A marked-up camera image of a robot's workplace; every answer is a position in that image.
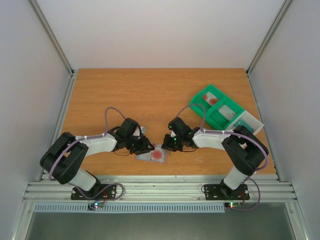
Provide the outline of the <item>white red circle card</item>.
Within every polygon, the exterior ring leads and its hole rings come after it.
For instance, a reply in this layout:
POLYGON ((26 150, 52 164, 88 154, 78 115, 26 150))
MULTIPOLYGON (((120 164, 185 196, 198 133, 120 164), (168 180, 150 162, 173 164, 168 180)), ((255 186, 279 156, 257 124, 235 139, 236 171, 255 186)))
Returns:
POLYGON ((151 160, 153 162, 163 163, 165 161, 166 151, 162 149, 162 145, 153 143, 154 150, 151 152, 151 160))

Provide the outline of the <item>pink leather card holder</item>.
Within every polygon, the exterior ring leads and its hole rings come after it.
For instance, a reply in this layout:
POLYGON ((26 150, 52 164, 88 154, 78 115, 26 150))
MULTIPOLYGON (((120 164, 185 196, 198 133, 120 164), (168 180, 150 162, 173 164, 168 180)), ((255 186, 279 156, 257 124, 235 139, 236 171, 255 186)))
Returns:
POLYGON ((136 158, 141 161, 164 164, 169 153, 162 148, 162 144, 153 143, 152 145, 154 146, 154 150, 148 153, 139 154, 136 158))

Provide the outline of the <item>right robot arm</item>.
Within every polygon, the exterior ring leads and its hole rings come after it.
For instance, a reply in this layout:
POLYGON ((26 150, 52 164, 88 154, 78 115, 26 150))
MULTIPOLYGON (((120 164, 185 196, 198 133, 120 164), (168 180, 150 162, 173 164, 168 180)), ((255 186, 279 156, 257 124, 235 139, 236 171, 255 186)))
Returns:
POLYGON ((233 167, 219 184, 203 186, 207 200, 238 200, 244 197, 247 187, 243 184, 255 172, 268 163, 267 147, 244 125, 233 130, 208 130, 203 127, 190 128, 176 117, 168 124, 170 134, 163 139, 162 149, 171 152, 183 152, 184 148, 193 150, 210 148, 224 150, 233 167))

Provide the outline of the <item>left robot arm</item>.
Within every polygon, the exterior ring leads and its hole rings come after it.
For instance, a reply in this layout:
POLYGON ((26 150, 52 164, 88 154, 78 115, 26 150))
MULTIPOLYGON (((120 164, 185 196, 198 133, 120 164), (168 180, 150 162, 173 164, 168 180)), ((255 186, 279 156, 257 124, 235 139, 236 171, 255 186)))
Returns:
POLYGON ((99 153, 127 149, 131 155, 150 153, 154 145, 144 135, 142 127, 131 118, 120 126, 92 136, 75 136, 64 132, 40 159, 40 166, 48 172, 50 180, 61 185, 69 184, 86 200, 116 199, 107 194, 112 184, 102 184, 93 174, 81 168, 84 159, 99 153))

